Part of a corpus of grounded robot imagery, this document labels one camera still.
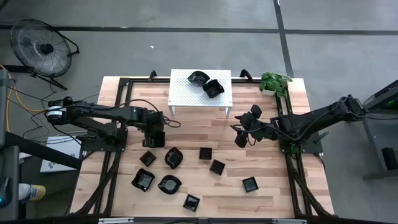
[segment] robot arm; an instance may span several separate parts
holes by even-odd
[[[127,134],[126,126],[135,126],[145,136],[142,145],[144,147],[164,146],[163,112],[148,110],[137,106],[110,107],[87,103],[85,101],[73,101],[66,97],[62,100],[50,101],[49,109],[45,116],[52,125],[72,124],[89,133],[79,136],[82,141],[100,140],[112,145],[125,141],[123,135]],[[114,123],[103,124],[89,117],[104,118],[119,121],[122,125],[118,128]]]
[[[329,106],[305,114],[289,114],[271,118],[270,123],[258,120],[261,113],[260,107],[253,105],[251,112],[235,117],[241,124],[231,125],[231,127],[238,132],[235,143],[239,147],[246,146],[248,134],[257,141],[263,138],[285,139],[291,144],[300,144],[313,133],[340,121],[361,121],[368,111],[362,107],[357,98],[348,95]]]

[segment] gray floor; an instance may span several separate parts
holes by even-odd
[[[398,29],[398,2],[393,0],[280,0],[280,5],[286,29]],[[22,18],[75,26],[277,28],[271,0],[13,0],[0,12],[0,22]],[[98,93],[103,76],[148,75],[151,70],[168,75],[171,68],[230,69],[238,76],[246,68],[254,76],[266,71],[285,74],[277,34],[63,33],[81,47],[81,54],[59,79],[69,90],[59,91],[52,99],[84,98]],[[398,36],[288,35],[287,42],[294,75],[305,79],[313,109],[347,94],[365,100],[397,79]],[[0,31],[0,52],[1,63],[19,63],[9,46],[8,30]],[[24,92],[50,93],[48,85],[38,80],[14,76]],[[40,108],[35,100],[22,100]],[[34,127],[29,114],[14,105],[11,110],[13,133]],[[362,124],[339,123],[327,131],[330,134],[322,145],[336,214],[396,223],[398,179],[362,180],[362,175],[380,168]],[[61,201],[66,208],[67,200],[49,199],[33,216],[59,215],[65,208],[42,211]]]

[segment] fan guard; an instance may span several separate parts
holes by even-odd
[[[33,74],[44,77],[60,77],[70,68],[73,53],[67,40],[54,27],[35,19],[23,19],[11,30],[16,57]]]

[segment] white shelf leg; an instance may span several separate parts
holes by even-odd
[[[229,116],[229,112],[231,112],[232,107],[226,107],[225,108],[225,116]]]
[[[172,116],[174,116],[175,115],[175,106],[169,106],[169,110],[170,110],[170,113],[172,114]]]

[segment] wooden tabletop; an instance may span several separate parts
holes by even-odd
[[[120,77],[104,77],[98,104],[114,106]],[[127,147],[122,153],[118,179],[114,193],[112,216],[129,217],[228,217],[228,218],[289,218],[294,217],[285,159],[280,153],[278,141],[263,140],[244,149],[234,143],[236,136],[229,125],[238,124],[234,116],[250,110],[253,104],[260,106],[261,119],[277,116],[275,98],[263,96],[254,84],[233,84],[233,108],[229,118],[223,108],[179,108],[171,117],[167,99],[168,83],[135,83],[131,99],[145,99],[155,104],[169,118],[182,123],[181,128],[165,126],[164,148],[142,147],[143,134],[129,127]],[[293,112],[310,111],[304,81],[294,78],[289,83]],[[150,108],[145,102],[131,105]],[[165,163],[165,153],[177,147],[183,153],[182,163],[174,170]],[[211,161],[199,160],[199,147],[212,147],[213,159],[225,163],[222,175],[209,171]],[[139,158],[150,150],[156,160],[146,167]],[[88,200],[98,185],[103,163],[103,152],[96,152],[83,161],[71,212],[77,211]],[[330,213],[330,200],[325,172],[319,158],[304,154],[303,164],[308,188]],[[150,189],[143,192],[132,186],[131,181],[140,168],[153,173],[156,178]],[[163,193],[157,186],[165,175],[178,177],[182,185],[173,195]],[[242,180],[255,177],[259,190],[246,193]],[[197,211],[191,212],[182,205],[187,194],[200,198]],[[106,204],[108,188],[104,191],[101,208]],[[298,191],[303,209],[302,193]]]

